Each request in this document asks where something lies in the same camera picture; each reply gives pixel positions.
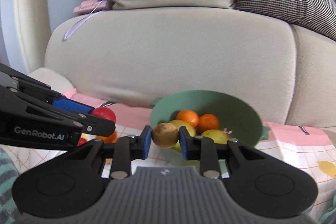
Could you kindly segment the large front mandarin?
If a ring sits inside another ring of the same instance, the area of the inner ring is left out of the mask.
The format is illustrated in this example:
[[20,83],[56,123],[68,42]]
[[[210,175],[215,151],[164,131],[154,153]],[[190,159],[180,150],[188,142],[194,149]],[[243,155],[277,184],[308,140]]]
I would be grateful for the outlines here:
[[96,139],[101,139],[105,144],[106,143],[116,143],[117,132],[115,131],[110,136],[96,136]]

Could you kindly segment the beige sofa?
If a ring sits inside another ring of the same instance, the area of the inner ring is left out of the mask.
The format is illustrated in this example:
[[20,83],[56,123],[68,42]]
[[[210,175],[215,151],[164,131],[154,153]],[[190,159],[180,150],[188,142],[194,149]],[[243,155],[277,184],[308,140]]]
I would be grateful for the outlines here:
[[[57,9],[63,1],[52,0]],[[228,8],[105,10],[51,28],[49,0],[14,0],[19,70],[60,92],[131,106],[187,90],[236,96],[262,120],[335,126],[335,39]]]

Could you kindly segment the pink grid patterned cloth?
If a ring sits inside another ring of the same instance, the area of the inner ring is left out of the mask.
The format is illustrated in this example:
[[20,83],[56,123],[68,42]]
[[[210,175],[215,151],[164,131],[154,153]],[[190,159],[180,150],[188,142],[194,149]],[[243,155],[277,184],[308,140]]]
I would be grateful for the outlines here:
[[[94,97],[80,94],[77,90],[68,89],[63,93],[67,98],[100,107],[107,103]],[[149,124],[151,109],[130,107],[120,103],[108,106],[117,116],[117,136],[129,134],[138,135],[143,126]],[[335,147],[326,133],[329,131],[313,127],[287,126],[273,122],[263,122],[266,139],[257,144],[256,148],[271,156],[291,164],[311,175],[318,185],[318,198],[311,216],[323,223],[335,221]],[[9,155],[19,173],[23,173],[41,163],[59,156],[63,151],[19,148],[1,145]],[[181,153],[173,149],[159,149],[151,145],[149,152],[149,166],[182,166]]]

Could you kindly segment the small brown round fruit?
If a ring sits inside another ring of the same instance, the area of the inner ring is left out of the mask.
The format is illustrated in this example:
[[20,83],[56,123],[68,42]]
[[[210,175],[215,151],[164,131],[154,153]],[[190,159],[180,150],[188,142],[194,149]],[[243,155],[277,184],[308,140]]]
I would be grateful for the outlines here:
[[179,140],[179,129],[171,123],[160,123],[152,129],[151,137],[158,147],[172,148]]

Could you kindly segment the pink book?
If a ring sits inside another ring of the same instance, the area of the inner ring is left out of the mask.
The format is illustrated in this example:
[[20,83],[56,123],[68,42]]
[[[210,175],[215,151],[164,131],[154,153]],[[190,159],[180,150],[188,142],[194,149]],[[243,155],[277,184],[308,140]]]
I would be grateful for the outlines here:
[[109,1],[88,0],[83,1],[79,6],[73,10],[74,15],[85,15],[91,12],[98,12],[102,10],[110,10],[112,3]]

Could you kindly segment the teal striped blanket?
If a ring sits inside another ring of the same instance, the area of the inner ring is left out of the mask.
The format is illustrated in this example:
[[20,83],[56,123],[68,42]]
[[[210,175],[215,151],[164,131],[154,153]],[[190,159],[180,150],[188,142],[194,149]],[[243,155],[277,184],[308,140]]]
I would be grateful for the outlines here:
[[14,223],[19,210],[13,200],[12,187],[19,173],[9,155],[1,148],[0,160],[0,218],[1,224]]

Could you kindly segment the lilac ribbon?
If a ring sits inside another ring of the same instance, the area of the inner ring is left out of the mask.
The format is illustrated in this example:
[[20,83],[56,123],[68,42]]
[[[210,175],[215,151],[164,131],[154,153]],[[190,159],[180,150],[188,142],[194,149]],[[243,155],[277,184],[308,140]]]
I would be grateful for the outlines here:
[[92,16],[94,16],[95,14],[98,14],[100,12],[104,12],[104,10],[102,11],[98,11],[98,12],[91,12],[89,14],[85,14],[83,15],[83,17],[81,19],[79,19],[76,23],[74,23],[72,26],[70,26],[70,28],[68,28],[68,30],[65,32],[64,36],[63,36],[63,41],[67,41],[71,38],[71,36],[88,20],[90,19]]

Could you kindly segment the green plastic colander bowl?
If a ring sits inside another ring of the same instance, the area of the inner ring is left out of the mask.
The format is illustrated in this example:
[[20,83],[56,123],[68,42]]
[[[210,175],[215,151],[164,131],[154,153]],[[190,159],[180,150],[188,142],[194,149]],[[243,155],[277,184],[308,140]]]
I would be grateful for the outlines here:
[[[249,146],[254,147],[259,141],[268,137],[257,112],[246,102],[228,94],[189,90],[157,99],[152,105],[153,110],[150,114],[152,129],[160,123],[171,123],[179,130],[184,127],[192,137],[202,137],[197,127],[175,119],[180,111],[193,110],[199,117],[214,114],[219,120],[219,130],[227,133],[230,139],[236,138]],[[181,152],[182,142],[178,140],[171,149]]]

